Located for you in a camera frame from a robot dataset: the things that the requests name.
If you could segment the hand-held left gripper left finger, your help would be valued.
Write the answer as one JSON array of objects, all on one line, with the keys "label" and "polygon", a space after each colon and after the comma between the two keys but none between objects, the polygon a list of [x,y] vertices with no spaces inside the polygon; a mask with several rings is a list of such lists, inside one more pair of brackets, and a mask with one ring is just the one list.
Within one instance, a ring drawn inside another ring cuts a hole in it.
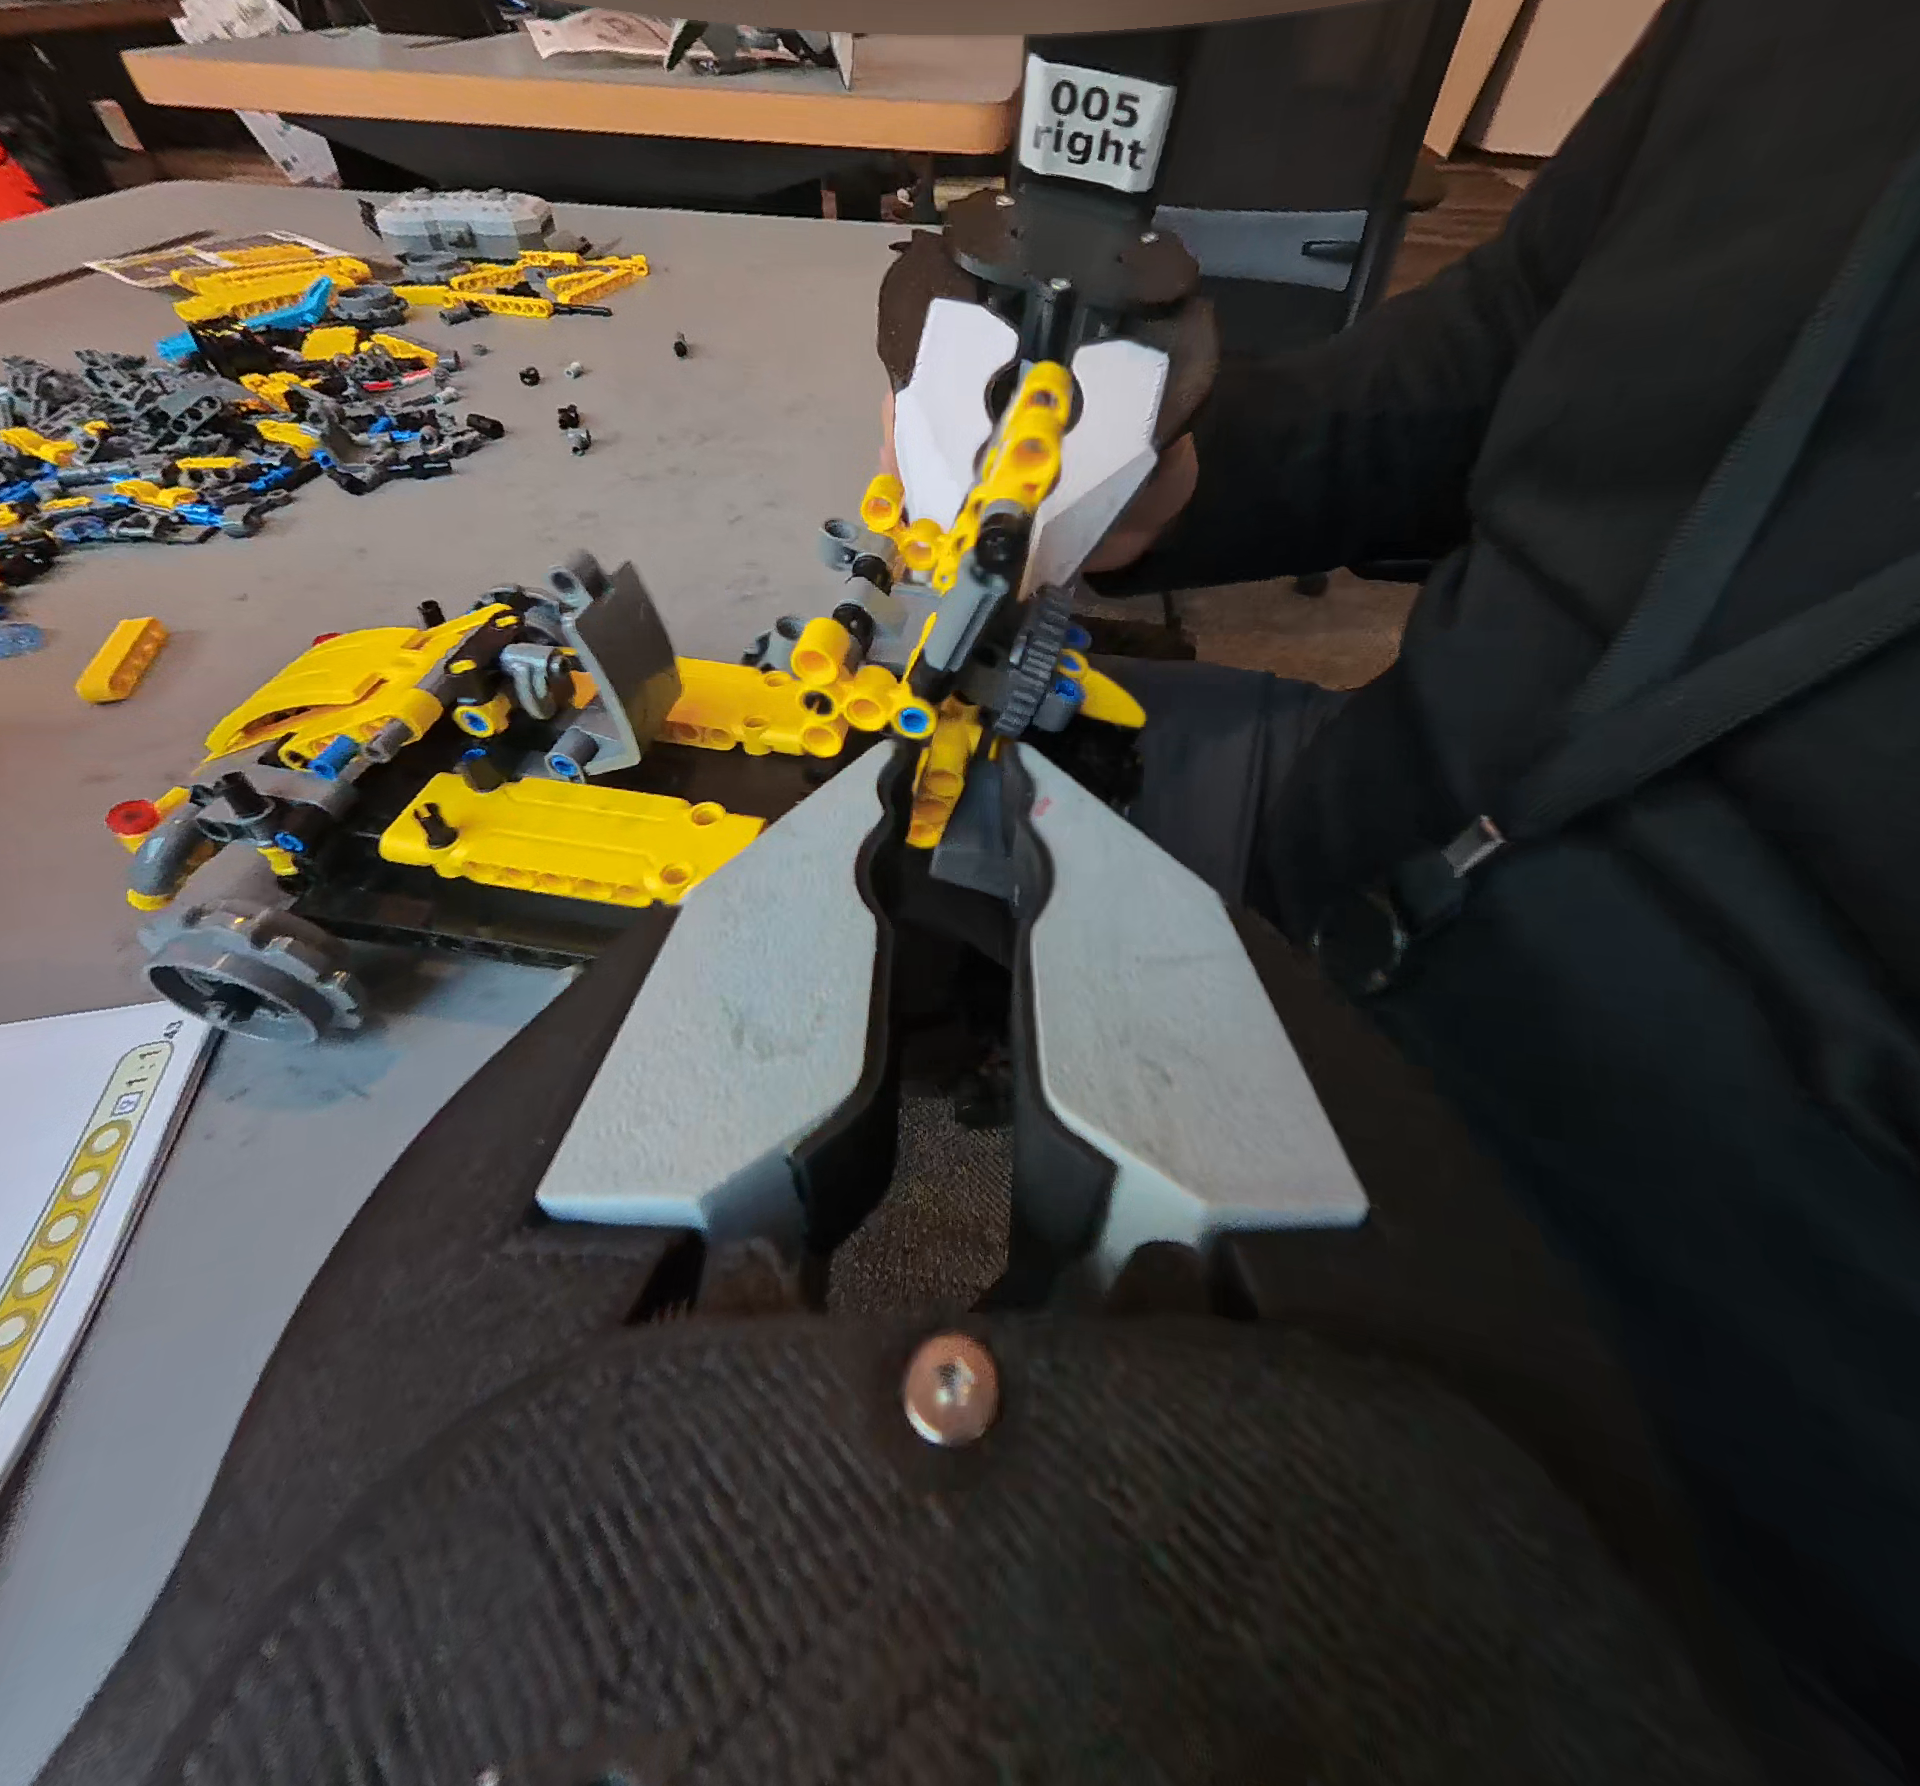
[{"label": "hand-held left gripper left finger", "polygon": [[702,883],[555,1122],[535,1233],[689,1260],[689,1295],[829,1307],[900,1159],[900,745],[810,790]]}]

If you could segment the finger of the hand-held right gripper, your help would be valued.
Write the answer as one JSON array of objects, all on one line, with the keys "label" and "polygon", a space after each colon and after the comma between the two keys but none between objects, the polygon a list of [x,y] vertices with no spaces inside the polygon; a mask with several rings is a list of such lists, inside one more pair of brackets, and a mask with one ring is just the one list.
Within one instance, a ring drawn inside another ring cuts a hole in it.
[{"label": "finger of the hand-held right gripper", "polygon": [[1022,377],[1022,333],[988,306],[928,306],[912,368],[893,401],[893,452],[911,524],[952,529]]},{"label": "finger of the hand-held right gripper", "polygon": [[1138,340],[1080,344],[1069,367],[1081,407],[1062,439],[1062,475],[1036,511],[1024,596],[1069,586],[1157,464],[1168,357]]}]

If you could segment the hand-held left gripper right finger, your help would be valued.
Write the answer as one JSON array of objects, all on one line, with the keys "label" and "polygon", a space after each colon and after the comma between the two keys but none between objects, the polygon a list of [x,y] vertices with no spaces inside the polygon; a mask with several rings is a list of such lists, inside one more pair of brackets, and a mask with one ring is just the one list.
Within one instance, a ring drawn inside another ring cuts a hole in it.
[{"label": "hand-held left gripper right finger", "polygon": [[1005,1301],[1104,1294],[1151,1243],[1342,1233],[1368,1198],[1221,896],[1017,745]]}]

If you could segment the yellow grey toy brick assembly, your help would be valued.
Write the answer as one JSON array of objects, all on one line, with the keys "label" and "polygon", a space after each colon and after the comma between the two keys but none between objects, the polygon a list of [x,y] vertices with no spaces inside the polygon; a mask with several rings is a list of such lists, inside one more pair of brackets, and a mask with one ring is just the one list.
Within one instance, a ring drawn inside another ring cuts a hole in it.
[{"label": "yellow grey toy brick assembly", "polygon": [[1092,667],[1069,586],[1027,581],[1071,414],[1069,367],[1025,368],[948,526],[911,518],[901,479],[873,479],[857,520],[824,526],[834,608],[741,657],[813,719],[905,742],[909,845],[937,881],[1005,902],[1019,745],[1063,747],[1111,806],[1140,777],[1138,698]]}]

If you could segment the yellow black toy brick vehicle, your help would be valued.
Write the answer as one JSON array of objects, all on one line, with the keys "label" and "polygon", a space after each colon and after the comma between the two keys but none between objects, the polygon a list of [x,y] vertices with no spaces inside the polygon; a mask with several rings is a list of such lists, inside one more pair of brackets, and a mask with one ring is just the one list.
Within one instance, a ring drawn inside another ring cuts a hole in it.
[{"label": "yellow black toy brick vehicle", "polygon": [[367,1019],[351,943],[571,964],[678,907],[829,766],[834,664],[785,620],[743,662],[677,655],[632,563],[416,625],[317,637],[222,715],[184,786],[107,808],[145,978],[218,1031]]}]

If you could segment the person's right forearm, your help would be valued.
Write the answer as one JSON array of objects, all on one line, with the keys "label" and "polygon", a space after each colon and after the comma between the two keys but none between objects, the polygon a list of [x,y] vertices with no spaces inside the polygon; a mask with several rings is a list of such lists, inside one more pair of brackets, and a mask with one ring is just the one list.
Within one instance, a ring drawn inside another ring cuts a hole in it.
[{"label": "person's right forearm", "polygon": [[1466,485],[1540,317],[1524,219],[1315,347],[1223,367],[1189,431],[1196,475],[1112,591],[1432,565],[1470,529]]}]

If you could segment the grey desk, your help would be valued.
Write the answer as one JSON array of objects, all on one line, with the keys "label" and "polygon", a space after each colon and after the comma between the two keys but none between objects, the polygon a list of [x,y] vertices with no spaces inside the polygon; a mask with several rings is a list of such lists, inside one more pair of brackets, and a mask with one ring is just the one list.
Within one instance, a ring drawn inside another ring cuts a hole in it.
[{"label": "grey desk", "polygon": [[[323,630],[464,606],[592,549],[632,558],[672,638],[735,655],[820,593],[820,524],[878,470],[884,231],[564,208],[648,253],[607,320],[478,324],[467,403],[505,436],[363,500],[317,481],[253,539],[90,546],[25,593],[5,662],[5,1020],[141,999],[107,808],[151,797]],[[116,621],[171,638],[138,692],[76,680]],[[371,1031],[222,1041],[5,1504],[5,1781],[32,1781],[170,1580],[309,1278],[396,1155],[565,984],[404,953]]]}]

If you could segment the person's right hand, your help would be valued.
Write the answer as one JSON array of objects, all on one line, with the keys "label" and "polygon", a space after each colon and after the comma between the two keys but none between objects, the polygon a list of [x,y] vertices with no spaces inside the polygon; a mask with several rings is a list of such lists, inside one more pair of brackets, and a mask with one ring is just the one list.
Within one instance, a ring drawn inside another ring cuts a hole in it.
[{"label": "person's right hand", "polygon": [[1132,567],[1179,520],[1195,490],[1196,445],[1188,431],[1157,455],[1154,470],[1100,535],[1081,570],[1086,576],[1107,576]]}]

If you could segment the idle hand-held gripper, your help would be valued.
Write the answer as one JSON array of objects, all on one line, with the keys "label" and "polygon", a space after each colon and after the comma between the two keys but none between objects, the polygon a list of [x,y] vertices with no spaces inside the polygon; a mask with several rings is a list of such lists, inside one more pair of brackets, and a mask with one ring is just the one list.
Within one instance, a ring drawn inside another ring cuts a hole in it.
[{"label": "idle hand-held gripper", "polygon": [[751,73],[824,70],[849,92],[854,85],[857,35],[805,28],[766,28],[726,22],[674,22],[664,45],[662,70],[692,70],[708,78]]}]

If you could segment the wooden edged table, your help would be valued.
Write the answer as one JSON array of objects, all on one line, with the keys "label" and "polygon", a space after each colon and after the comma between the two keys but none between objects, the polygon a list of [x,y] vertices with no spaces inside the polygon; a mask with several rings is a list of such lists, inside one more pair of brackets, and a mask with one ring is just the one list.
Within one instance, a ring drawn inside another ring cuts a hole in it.
[{"label": "wooden edged table", "polygon": [[618,53],[544,59],[525,32],[427,40],[371,28],[134,48],[152,106],[286,120],[431,121],[593,136],[702,138],[851,152],[995,155],[1022,118],[1019,37],[854,40],[829,70],[700,75]]}]

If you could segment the white paper sheet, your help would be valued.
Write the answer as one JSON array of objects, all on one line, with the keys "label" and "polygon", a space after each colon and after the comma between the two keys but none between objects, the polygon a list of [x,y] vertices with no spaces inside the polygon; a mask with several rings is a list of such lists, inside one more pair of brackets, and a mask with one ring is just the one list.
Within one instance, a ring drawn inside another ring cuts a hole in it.
[{"label": "white paper sheet", "polygon": [[522,30],[544,62],[598,59],[666,65],[682,22],[662,22],[612,8],[579,8],[558,19],[525,15]]}]

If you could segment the large grey toy brick part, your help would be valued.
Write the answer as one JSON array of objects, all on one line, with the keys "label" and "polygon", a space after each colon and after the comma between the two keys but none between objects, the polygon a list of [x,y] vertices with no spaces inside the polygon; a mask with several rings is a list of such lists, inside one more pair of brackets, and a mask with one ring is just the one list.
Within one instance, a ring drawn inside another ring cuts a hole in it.
[{"label": "large grey toy brick part", "polygon": [[410,191],[356,208],[398,263],[510,263],[557,234],[551,204],[517,191]]}]

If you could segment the building instruction booklet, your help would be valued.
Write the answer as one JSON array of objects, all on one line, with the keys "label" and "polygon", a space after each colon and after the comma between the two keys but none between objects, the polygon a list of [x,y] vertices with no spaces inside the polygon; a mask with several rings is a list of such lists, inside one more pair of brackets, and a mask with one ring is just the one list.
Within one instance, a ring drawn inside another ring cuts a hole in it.
[{"label": "building instruction booklet", "polygon": [[3,1478],[97,1316],[217,1046],[170,1002],[3,1027]]}]

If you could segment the yellow toy beam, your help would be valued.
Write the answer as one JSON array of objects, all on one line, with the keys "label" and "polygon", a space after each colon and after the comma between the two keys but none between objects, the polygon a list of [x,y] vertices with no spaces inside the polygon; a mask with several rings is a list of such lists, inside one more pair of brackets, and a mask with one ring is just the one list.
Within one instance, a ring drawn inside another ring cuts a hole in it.
[{"label": "yellow toy beam", "polygon": [[76,695],[92,706],[126,701],[138,692],[170,638],[170,627],[152,614],[116,621],[82,667]]}]

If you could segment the pile of loose toy bricks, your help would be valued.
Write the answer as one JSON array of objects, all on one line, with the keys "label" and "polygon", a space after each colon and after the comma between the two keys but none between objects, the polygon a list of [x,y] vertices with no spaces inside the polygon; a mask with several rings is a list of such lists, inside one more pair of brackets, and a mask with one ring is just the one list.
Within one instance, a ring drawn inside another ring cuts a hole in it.
[{"label": "pile of loose toy bricks", "polygon": [[645,253],[525,252],[402,280],[334,253],[207,274],[151,354],[5,357],[5,599],[80,546],[247,539],[315,481],[363,498],[437,481],[505,436],[463,397],[457,347],[404,324],[610,317]]}]

